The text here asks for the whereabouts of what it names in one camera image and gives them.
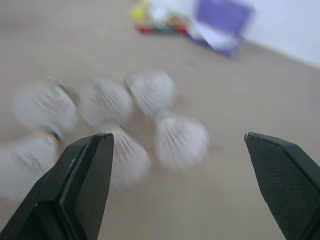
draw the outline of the floor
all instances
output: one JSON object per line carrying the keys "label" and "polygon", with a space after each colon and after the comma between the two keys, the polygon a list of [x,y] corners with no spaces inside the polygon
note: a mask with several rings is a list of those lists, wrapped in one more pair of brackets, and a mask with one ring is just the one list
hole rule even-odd
{"label": "floor", "polygon": [[[164,169],[153,123],[137,113],[128,130],[153,168],[141,185],[109,193],[99,240],[284,240],[243,137],[283,138],[320,164],[320,71],[252,44],[231,61],[181,37],[141,36],[127,8],[124,0],[0,2],[1,143],[29,134],[11,110],[24,86],[53,76],[80,90],[91,76],[163,69],[177,83],[175,112],[204,122],[210,153],[191,170]],[[65,144],[93,133],[80,122]],[[0,228],[15,208],[0,201]]]}

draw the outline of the white paper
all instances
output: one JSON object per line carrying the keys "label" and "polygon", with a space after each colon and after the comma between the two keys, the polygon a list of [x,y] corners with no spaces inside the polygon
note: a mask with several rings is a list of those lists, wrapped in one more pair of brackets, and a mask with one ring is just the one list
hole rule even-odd
{"label": "white paper", "polygon": [[237,41],[233,36],[215,30],[210,26],[193,21],[189,26],[188,32],[194,39],[205,39],[210,46],[215,50],[228,50],[232,49]]}

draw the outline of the purple box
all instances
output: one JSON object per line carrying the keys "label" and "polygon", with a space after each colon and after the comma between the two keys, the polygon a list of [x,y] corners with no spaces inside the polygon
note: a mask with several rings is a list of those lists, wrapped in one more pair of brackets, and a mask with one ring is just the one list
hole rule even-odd
{"label": "purple box", "polygon": [[206,40],[193,38],[190,34],[189,38],[204,47],[226,55],[234,57],[243,39],[243,33],[247,27],[251,15],[254,12],[253,8],[228,0],[199,0],[197,6],[195,21],[200,24],[205,24],[213,30],[223,32],[228,36],[232,36],[235,44],[228,49],[214,49]]}

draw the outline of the shuttlecock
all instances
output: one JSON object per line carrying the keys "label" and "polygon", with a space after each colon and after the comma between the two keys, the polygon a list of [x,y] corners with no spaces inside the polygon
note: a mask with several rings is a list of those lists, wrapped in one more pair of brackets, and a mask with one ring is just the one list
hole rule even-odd
{"label": "shuttlecock", "polygon": [[176,85],[164,71],[127,74],[123,81],[137,105],[148,117],[154,117],[159,110],[170,109],[174,103]]}
{"label": "shuttlecock", "polygon": [[111,187],[122,191],[140,183],[151,167],[149,155],[142,145],[117,124],[109,123],[99,130],[112,133],[114,138]]}
{"label": "shuttlecock", "polygon": [[0,197],[22,201],[27,196],[57,162],[59,132],[47,128],[0,147]]}
{"label": "shuttlecock", "polygon": [[128,92],[118,83],[94,79],[80,96],[80,113],[91,126],[98,127],[107,119],[126,124],[134,112]]}
{"label": "shuttlecock", "polygon": [[35,130],[48,123],[61,129],[72,129],[77,121],[77,108],[57,84],[39,84],[21,92],[15,100],[17,117],[27,128]]}
{"label": "shuttlecock", "polygon": [[207,154],[209,135],[197,120],[162,112],[156,118],[156,128],[155,148],[165,167],[187,169]]}

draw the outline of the white wall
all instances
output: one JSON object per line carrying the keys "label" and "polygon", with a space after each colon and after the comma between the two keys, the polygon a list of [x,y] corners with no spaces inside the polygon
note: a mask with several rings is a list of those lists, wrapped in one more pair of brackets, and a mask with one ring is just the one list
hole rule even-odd
{"label": "white wall", "polygon": [[[186,15],[196,0],[150,0]],[[256,14],[246,38],[320,68],[320,0],[246,0]]]}

